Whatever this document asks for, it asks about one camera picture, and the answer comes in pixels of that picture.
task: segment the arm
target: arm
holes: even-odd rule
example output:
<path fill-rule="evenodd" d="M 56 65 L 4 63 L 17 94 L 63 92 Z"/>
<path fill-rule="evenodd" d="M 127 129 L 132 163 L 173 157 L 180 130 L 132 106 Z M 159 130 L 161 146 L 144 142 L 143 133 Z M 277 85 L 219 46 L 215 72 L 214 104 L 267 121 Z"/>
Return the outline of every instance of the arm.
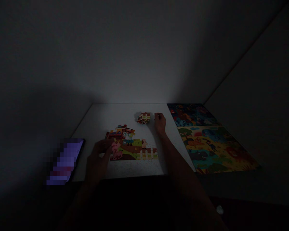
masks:
<path fill-rule="evenodd" d="M 95 144 L 91 155 L 87 159 L 84 182 L 76 193 L 64 217 L 59 222 L 57 230 L 77 229 L 76 225 L 82 216 L 82 212 L 85 211 L 95 188 L 106 173 L 107 164 L 111 155 L 112 142 L 113 140 L 101 140 Z M 103 152 L 105 152 L 105 154 L 100 158 L 99 154 Z"/>
<path fill-rule="evenodd" d="M 180 194 L 187 200 L 194 228 L 228 230 L 195 173 L 166 135 L 165 126 L 164 115 L 155 113 L 155 129 L 163 147 L 169 176 Z"/>

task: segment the smartphone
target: smartphone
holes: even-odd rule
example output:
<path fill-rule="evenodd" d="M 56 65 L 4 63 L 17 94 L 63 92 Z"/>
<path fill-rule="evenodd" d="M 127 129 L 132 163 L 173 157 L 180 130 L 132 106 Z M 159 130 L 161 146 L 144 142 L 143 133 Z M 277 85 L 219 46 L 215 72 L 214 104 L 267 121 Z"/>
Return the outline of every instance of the smartphone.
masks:
<path fill-rule="evenodd" d="M 84 139 L 64 139 L 46 179 L 46 185 L 65 185 L 72 177 L 78 157 L 84 146 Z"/>

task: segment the wrist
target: wrist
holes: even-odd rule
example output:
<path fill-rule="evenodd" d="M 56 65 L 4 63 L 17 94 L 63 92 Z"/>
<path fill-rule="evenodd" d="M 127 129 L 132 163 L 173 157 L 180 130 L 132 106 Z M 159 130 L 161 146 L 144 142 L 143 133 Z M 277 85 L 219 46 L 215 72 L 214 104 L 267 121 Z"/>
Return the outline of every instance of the wrist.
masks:
<path fill-rule="evenodd" d="M 158 135 L 158 137 L 159 137 L 160 139 L 164 139 L 164 138 L 167 137 L 167 134 L 166 134 L 165 131 L 163 131 L 163 132 L 157 132 L 157 135 Z"/>

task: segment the fingers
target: fingers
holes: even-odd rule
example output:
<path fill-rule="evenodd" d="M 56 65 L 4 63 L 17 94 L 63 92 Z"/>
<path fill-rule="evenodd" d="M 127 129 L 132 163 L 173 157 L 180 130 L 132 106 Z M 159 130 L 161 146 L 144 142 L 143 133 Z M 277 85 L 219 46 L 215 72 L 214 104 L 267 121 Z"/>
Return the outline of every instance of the fingers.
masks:
<path fill-rule="evenodd" d="M 111 146 L 111 144 L 114 142 L 113 139 L 107 139 L 107 140 L 100 140 L 95 143 L 94 148 L 92 150 L 92 153 L 100 154 L 106 151 L 108 147 Z"/>
<path fill-rule="evenodd" d="M 154 113 L 154 119 L 159 120 L 158 113 Z"/>
<path fill-rule="evenodd" d="M 165 119 L 165 116 L 164 116 L 163 113 L 159 113 L 159 116 L 160 116 L 161 119 Z"/>
<path fill-rule="evenodd" d="M 104 156 L 102 157 L 103 161 L 108 162 L 110 155 L 111 155 L 111 147 L 107 148 Z"/>
<path fill-rule="evenodd" d="M 154 113 L 154 117 L 155 120 L 165 119 L 164 114 L 160 112 Z"/>

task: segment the pink pig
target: pink pig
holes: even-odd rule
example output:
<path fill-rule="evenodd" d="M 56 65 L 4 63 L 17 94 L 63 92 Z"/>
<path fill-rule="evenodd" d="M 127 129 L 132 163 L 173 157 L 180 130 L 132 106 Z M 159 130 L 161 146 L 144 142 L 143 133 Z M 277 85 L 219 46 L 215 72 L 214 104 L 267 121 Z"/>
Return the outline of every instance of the pink pig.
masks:
<path fill-rule="evenodd" d="M 112 150 L 112 156 L 110 157 L 110 160 L 118 160 L 122 158 L 123 153 L 122 151 L 118 152 L 118 148 L 121 146 L 121 144 L 118 142 L 113 142 L 111 144 L 111 150 Z"/>
<path fill-rule="evenodd" d="M 114 153 L 113 153 L 113 156 L 110 157 L 110 160 L 118 160 L 118 159 L 122 158 L 122 156 L 123 156 L 122 151 L 120 151 L 120 152 L 114 152 Z"/>
<path fill-rule="evenodd" d="M 112 144 L 111 144 L 111 150 L 113 151 L 113 152 L 117 152 L 118 151 L 118 148 L 121 146 L 121 144 L 118 142 L 118 143 L 116 143 L 116 142 L 113 142 Z"/>

